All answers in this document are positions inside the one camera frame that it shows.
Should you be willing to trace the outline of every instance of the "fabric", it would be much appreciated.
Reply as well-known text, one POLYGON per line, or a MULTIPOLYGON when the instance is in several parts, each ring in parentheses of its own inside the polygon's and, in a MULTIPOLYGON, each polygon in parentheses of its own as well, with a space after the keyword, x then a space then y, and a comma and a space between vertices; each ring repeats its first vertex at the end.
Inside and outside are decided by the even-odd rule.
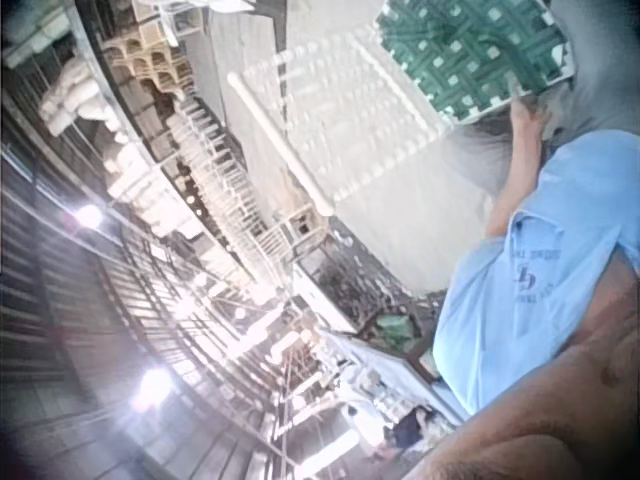
POLYGON ((434 357, 474 414, 550 361, 584 316, 614 250, 640 269, 640 137, 591 132, 558 149, 506 237, 458 265, 434 357))
POLYGON ((422 431, 420 430, 420 424, 416 417, 419 410, 426 413, 425 421, 427 423, 429 423, 435 415, 424 407, 415 407, 407 415, 402 417, 392 430, 393 443, 396 448, 405 450, 422 440, 422 431))

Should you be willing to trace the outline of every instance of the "green mat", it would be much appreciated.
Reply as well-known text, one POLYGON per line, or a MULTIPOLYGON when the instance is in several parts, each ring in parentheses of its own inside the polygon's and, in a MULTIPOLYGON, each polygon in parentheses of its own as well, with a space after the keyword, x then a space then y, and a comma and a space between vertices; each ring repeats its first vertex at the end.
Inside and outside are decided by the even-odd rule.
POLYGON ((389 0, 377 24, 382 46, 454 120, 505 104, 513 83, 538 94, 571 73, 559 65, 566 39, 535 0, 389 0))

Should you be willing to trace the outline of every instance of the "fluorescent light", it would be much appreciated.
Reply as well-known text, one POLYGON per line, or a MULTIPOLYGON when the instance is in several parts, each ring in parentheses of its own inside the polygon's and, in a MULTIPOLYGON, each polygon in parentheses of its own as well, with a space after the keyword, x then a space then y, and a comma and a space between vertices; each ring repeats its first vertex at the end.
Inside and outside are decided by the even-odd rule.
POLYGON ((238 308, 236 308, 236 311, 234 312, 234 316, 238 320, 242 320, 243 318, 245 318, 247 316, 247 311, 242 307, 238 307, 238 308))
POLYGON ((262 318, 260 318, 260 320, 249 327, 249 332, 256 332, 269 328, 273 322, 280 318, 283 309, 284 305, 280 304, 270 312, 266 313, 262 318))
POLYGON ((271 355, 267 357, 267 360, 269 360, 269 363, 272 365, 280 365, 282 363, 282 355, 271 355))
POLYGON ((303 479, 315 475, 350 451, 358 445, 359 442, 360 435, 358 435, 358 432, 349 430, 320 452, 307 458, 300 466, 296 467, 295 477, 297 479, 303 479))
POLYGON ((304 399, 304 397, 301 397, 300 395, 296 395, 295 397, 293 397, 291 399, 291 404, 293 405, 293 408, 295 408, 296 410, 301 410, 307 406, 306 400, 304 399))
POLYGON ((85 205, 74 216, 82 226, 87 228, 95 229, 102 223, 102 212, 95 205, 85 205))
POLYGON ((299 338, 300 334, 295 330, 291 330, 284 337, 282 337, 278 343, 271 347, 271 356, 282 356, 282 352, 296 343, 299 338))
POLYGON ((304 382, 296 387, 296 389, 292 392, 292 395, 302 395, 304 392, 309 390, 311 385, 316 383, 318 380, 322 378, 322 372, 316 372, 307 378, 304 382))
POLYGON ((162 368, 149 370, 142 377, 140 389, 131 400, 131 406, 137 412, 146 412, 151 407, 159 407, 171 393, 171 376, 162 368))
POLYGON ((204 287, 207 284, 207 274, 204 272, 200 272, 193 279, 193 283, 195 283, 199 287, 204 287))
POLYGON ((300 332, 300 340, 302 340, 304 343, 309 343, 312 338, 313 333, 311 333, 311 330, 303 330, 302 332, 300 332))
POLYGON ((236 359, 245 352, 248 352, 256 345, 264 342, 267 339, 267 332, 265 330, 261 332, 247 333, 244 337, 238 340, 235 344, 229 346, 229 358, 236 359))
POLYGON ((227 285, 226 282, 218 282, 209 289, 209 291, 207 292, 207 295, 209 295, 211 298, 217 297, 222 292, 224 292, 227 288, 229 288, 229 285, 227 285))
POLYGON ((173 308, 173 313, 178 320, 186 320, 196 309, 196 304, 191 298, 183 298, 173 308))
POLYGON ((262 306, 276 295, 276 289, 272 285, 261 285, 259 283, 249 287, 249 295, 254 303, 262 306))

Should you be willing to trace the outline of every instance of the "ceiling light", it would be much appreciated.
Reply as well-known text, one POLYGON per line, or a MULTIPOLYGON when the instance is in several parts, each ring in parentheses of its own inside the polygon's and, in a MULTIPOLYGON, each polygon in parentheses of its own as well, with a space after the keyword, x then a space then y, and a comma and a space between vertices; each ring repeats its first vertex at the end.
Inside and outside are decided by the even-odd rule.
POLYGON ((209 291, 207 292, 207 295, 209 295, 212 298, 217 297, 222 292, 224 292, 227 288, 229 288, 229 285, 227 285, 226 282, 218 282, 209 289, 209 291))
POLYGON ((87 228, 95 229, 102 223, 102 212, 95 205, 85 205, 74 216, 82 226, 87 228))
POLYGON ((236 308, 236 311, 234 312, 234 316, 238 320, 242 320, 243 318, 245 318, 247 316, 247 311, 242 307, 238 307, 238 308, 236 308))
POLYGON ((293 397, 291 399, 291 404, 293 405, 293 408, 295 408, 296 410, 300 410, 307 406, 306 400, 304 399, 304 397, 301 397, 300 395, 296 395, 295 397, 293 397))
POLYGON ((131 400, 131 406, 137 412, 146 412, 151 407, 159 407, 171 393, 173 383, 171 375, 162 369, 149 370, 142 377, 140 389, 131 400))
POLYGON ((311 341, 311 338, 313 338, 313 333, 311 333, 310 330, 303 330, 300 333, 300 340, 302 340, 304 343, 309 343, 311 341))
POLYGON ((196 309, 196 304, 191 298, 183 298, 173 308, 173 313, 178 320, 186 320, 196 309))
POLYGON ((249 287, 249 295, 256 305, 262 306, 276 295, 276 289, 272 285, 255 284, 249 287))
POLYGON ((327 445, 315 455, 310 456, 295 469, 295 478, 312 477, 323 468, 328 467, 360 442, 360 435, 349 430, 337 440, 327 445))
POLYGON ((207 284, 207 274, 204 272, 198 273, 198 275, 193 279, 193 283, 198 287, 204 287, 207 284))
POLYGON ((278 343, 271 347, 271 356, 282 356, 282 352, 296 343, 299 338, 300 334, 294 330, 291 330, 284 337, 282 337, 278 343))

